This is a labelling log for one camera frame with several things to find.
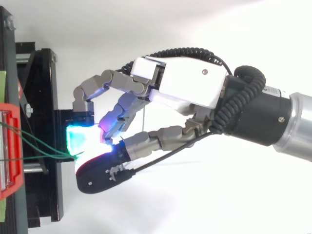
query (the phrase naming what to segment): blue light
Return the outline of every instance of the blue light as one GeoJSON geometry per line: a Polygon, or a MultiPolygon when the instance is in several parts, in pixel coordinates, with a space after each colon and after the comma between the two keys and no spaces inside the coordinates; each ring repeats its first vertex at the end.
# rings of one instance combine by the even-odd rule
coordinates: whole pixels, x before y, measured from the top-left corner
{"type": "Polygon", "coordinates": [[[85,162],[112,151],[111,145],[100,142],[100,128],[96,125],[90,127],[68,126],[66,141],[70,155],[83,152],[76,161],[76,171],[85,162]]]}

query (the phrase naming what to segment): red plastic holder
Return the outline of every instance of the red plastic holder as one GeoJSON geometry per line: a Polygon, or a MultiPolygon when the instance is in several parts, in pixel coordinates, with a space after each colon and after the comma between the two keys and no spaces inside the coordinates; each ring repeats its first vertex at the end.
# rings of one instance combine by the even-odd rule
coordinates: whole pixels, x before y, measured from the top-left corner
{"type": "MultiPolygon", "coordinates": [[[[0,103],[0,122],[20,128],[20,108],[0,103]]],[[[0,125],[0,200],[13,194],[23,184],[21,138],[0,125]]]]}

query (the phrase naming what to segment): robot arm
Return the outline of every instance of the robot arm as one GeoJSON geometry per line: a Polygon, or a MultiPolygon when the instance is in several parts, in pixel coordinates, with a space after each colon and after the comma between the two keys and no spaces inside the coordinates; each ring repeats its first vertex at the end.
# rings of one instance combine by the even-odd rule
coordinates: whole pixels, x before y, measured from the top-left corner
{"type": "Polygon", "coordinates": [[[101,138],[106,142],[125,131],[136,112],[150,101],[194,116],[185,127],[138,133],[114,145],[111,152],[82,165],[76,176],[78,188],[84,193],[114,187],[212,134],[225,133],[264,146],[273,145],[278,152],[312,160],[312,98],[298,93],[287,96],[279,89],[265,86],[263,74],[253,67],[239,67],[232,76],[226,64],[211,52],[182,48],[138,58],[121,71],[125,74],[104,71],[74,91],[76,121],[91,125],[92,98],[109,87],[125,92],[99,124],[101,138]],[[141,168],[123,168],[124,162],[149,156],[156,150],[170,152],[141,168]]]}

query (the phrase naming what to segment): black coiled cable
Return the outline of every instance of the black coiled cable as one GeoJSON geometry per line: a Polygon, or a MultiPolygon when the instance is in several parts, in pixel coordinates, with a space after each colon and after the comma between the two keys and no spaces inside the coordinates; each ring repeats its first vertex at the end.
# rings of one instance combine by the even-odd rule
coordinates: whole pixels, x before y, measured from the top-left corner
{"type": "MultiPolygon", "coordinates": [[[[157,53],[150,54],[150,57],[156,58],[170,58],[170,57],[190,57],[194,59],[200,59],[205,62],[210,62],[217,65],[223,65],[229,75],[232,75],[228,65],[218,56],[214,55],[213,52],[202,48],[177,48],[170,50],[163,50],[157,53]]],[[[123,74],[130,75],[133,66],[133,61],[127,63],[120,70],[123,74]]]]}
{"type": "Polygon", "coordinates": [[[209,130],[215,134],[222,134],[230,121],[239,114],[244,106],[257,97],[265,87],[266,79],[262,72],[250,66],[237,67],[234,76],[247,82],[244,89],[230,98],[227,103],[221,107],[214,117],[209,130]]]}

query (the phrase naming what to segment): white background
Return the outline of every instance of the white background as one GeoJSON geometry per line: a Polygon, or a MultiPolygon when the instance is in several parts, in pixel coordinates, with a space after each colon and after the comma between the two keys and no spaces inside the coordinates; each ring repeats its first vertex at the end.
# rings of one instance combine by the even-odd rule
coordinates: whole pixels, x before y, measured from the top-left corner
{"type": "MultiPolygon", "coordinates": [[[[158,50],[204,47],[234,70],[259,68],[267,84],[312,95],[311,1],[1,0],[17,41],[58,55],[58,106],[83,80],[158,50]]],[[[96,102],[96,118],[120,92],[96,102]]],[[[126,136],[141,129],[141,113],[126,136]]],[[[147,107],[146,129],[185,118],[147,107]]],[[[312,164],[227,136],[212,136],[106,192],[85,195],[63,164],[64,218],[32,234],[312,233],[312,164]]]]}

